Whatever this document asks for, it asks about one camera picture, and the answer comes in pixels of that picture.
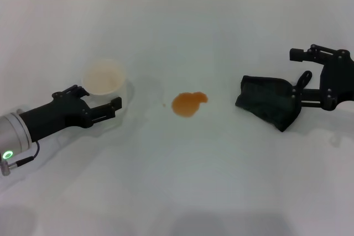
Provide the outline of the white paper cup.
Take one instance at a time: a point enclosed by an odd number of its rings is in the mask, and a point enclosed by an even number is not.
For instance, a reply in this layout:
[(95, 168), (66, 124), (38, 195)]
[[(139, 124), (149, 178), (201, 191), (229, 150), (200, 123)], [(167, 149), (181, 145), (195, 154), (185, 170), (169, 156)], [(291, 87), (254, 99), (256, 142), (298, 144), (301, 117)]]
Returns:
[(128, 104), (125, 67), (117, 60), (98, 60), (84, 68), (82, 87), (90, 94), (88, 105), (97, 107), (120, 97), (122, 109)]

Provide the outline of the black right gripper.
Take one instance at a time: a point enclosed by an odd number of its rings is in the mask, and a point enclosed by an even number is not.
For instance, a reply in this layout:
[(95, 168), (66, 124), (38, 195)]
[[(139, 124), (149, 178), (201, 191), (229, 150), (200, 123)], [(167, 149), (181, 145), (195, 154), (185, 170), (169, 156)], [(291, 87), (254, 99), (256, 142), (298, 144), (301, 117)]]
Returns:
[(310, 45), (307, 50), (290, 49), (290, 61), (325, 64), (320, 75), (320, 90), (306, 88), (312, 72), (305, 71), (291, 89), (294, 107), (321, 107), (333, 111), (338, 104), (354, 101), (354, 61), (345, 49), (334, 50)]

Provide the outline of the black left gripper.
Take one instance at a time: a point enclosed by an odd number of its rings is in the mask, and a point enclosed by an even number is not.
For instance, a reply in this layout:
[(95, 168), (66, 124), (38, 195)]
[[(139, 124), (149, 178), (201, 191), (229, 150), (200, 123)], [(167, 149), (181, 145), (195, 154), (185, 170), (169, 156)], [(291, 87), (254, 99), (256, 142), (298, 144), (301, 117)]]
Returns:
[(53, 93), (50, 103), (20, 114), (32, 141), (38, 141), (68, 127), (91, 127), (92, 124), (114, 118), (116, 111), (122, 108), (121, 97), (89, 108), (82, 100), (82, 97), (89, 95), (83, 87), (73, 85)]

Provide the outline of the dark blue rag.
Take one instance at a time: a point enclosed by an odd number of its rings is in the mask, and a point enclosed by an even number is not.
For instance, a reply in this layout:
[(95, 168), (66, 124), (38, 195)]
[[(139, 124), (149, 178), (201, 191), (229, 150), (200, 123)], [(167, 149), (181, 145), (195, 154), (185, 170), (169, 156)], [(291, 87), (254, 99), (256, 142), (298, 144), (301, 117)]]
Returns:
[(292, 85), (280, 78), (243, 76), (235, 106), (283, 132), (300, 114), (300, 95), (307, 84), (302, 78)]

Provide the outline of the brown water stain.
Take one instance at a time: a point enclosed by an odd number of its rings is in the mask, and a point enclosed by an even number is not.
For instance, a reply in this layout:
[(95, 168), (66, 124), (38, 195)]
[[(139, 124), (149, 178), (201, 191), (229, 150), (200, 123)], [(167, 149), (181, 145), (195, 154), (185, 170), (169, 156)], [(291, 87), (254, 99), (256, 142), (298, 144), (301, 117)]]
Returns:
[(184, 92), (174, 98), (171, 108), (176, 115), (189, 118), (199, 110), (200, 104), (207, 102), (208, 97), (202, 92)]

